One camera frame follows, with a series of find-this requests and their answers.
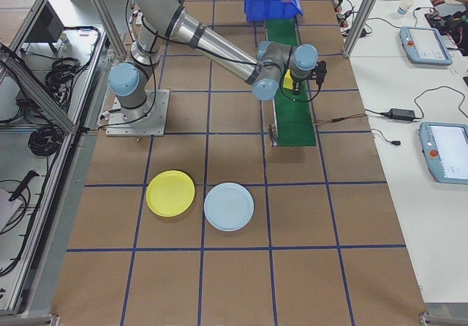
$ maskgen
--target blue joint cap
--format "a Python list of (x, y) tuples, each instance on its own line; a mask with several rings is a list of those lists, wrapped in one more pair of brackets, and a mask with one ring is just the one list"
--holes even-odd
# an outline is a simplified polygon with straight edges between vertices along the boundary
[(263, 55), (265, 54), (265, 51), (266, 49), (268, 48), (268, 46), (271, 44), (271, 41), (262, 41), (259, 45), (258, 45), (258, 50), (257, 50), (257, 59), (262, 59), (263, 58)]
[(252, 85), (252, 93), (260, 101), (270, 101), (275, 97), (278, 87), (278, 81), (273, 79), (262, 79)]
[(109, 73), (109, 85), (119, 97), (132, 94), (140, 83), (140, 74), (137, 68), (129, 63), (119, 64), (113, 67)]
[(314, 69), (318, 56), (319, 53), (314, 46), (309, 44), (301, 45), (294, 51), (294, 64), (300, 70), (307, 72)]

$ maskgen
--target plate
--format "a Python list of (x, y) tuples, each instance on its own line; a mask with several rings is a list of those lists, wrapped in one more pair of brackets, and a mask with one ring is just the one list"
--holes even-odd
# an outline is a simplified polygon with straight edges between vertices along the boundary
[(221, 183), (206, 195), (204, 211), (208, 222), (218, 230), (236, 231), (252, 218), (254, 200), (241, 185)]
[(193, 202), (195, 185), (178, 170), (164, 171), (151, 180), (146, 189), (146, 203), (157, 215), (171, 217), (183, 213)]

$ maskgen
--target white table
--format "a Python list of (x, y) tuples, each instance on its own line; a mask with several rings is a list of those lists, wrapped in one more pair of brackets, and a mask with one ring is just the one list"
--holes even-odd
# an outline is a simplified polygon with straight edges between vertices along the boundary
[[(350, 1), (356, 9), (361, 2)], [(431, 5), (429, 0), (414, 1), (412, 9)], [(413, 26), (411, 12), (405, 18), (396, 18), (398, 4), (399, 1), (377, 0), (371, 16), (397, 26)], [(425, 12), (416, 12), (418, 26), (428, 27)], [(420, 116), (413, 99), (427, 88), (447, 85), (468, 96), (468, 87), (462, 80), (468, 75), (467, 57), (452, 52), (454, 63), (449, 67), (411, 64), (401, 48), (398, 29), (381, 20), (371, 20), (369, 24), (373, 34), (358, 40), (350, 59), (366, 108), (411, 109)], [(457, 109), (460, 101), (461, 96), (448, 89), (428, 92), (418, 100), (426, 114), (424, 121), (468, 124)], [(468, 113), (468, 101), (462, 108)], [(468, 302), (468, 186), (435, 182), (421, 153), (419, 122), (370, 116), (369, 123), (389, 140), (401, 141), (396, 147), (385, 143), (379, 135), (375, 137), (424, 301)]]

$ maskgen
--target power adapter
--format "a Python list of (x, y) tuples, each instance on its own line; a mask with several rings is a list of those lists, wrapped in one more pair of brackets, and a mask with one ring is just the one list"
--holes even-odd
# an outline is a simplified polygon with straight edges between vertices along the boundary
[[(349, 33), (350, 33), (350, 30), (351, 30), (351, 29), (344, 30), (344, 31), (341, 33), (341, 35), (342, 35), (343, 37), (348, 37), (348, 35), (349, 35)], [(360, 37), (360, 38), (361, 38), (361, 37), (366, 37), (368, 34), (370, 34), (370, 32), (367, 32), (367, 31), (363, 28), (363, 30), (361, 31), (361, 34), (359, 35), (359, 37)]]
[(380, 113), (380, 115), (393, 120), (413, 121), (416, 119), (415, 111), (409, 109), (391, 108), (388, 112)]

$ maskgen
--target green conveyor belt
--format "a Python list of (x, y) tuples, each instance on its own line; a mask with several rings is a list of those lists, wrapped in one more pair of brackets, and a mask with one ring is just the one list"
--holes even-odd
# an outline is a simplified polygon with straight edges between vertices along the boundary
[[(275, 19), (266, 22), (267, 39), (285, 45), (298, 45), (298, 35), (294, 20)], [(283, 88), (283, 92), (292, 96), (291, 90)], [(303, 83), (298, 100), (307, 100), (307, 88)], [(283, 96), (277, 91), (275, 96), (276, 133), (278, 146), (316, 145), (314, 126), (309, 103), (297, 103)]]

